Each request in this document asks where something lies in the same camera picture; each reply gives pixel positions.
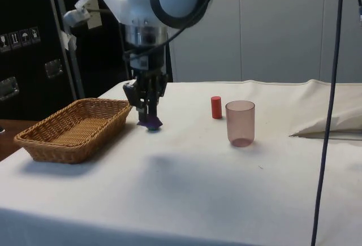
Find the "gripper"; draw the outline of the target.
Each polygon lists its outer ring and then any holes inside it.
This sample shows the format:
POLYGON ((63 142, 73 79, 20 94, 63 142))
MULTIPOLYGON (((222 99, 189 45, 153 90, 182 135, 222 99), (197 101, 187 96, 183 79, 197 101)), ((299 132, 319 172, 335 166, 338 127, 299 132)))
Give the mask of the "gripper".
POLYGON ((156 119, 159 99, 165 94, 169 78, 166 48, 145 54, 150 49, 131 47, 126 51, 126 75, 132 80, 123 85, 123 90, 129 104, 136 108, 139 122, 147 122, 148 116, 156 119))

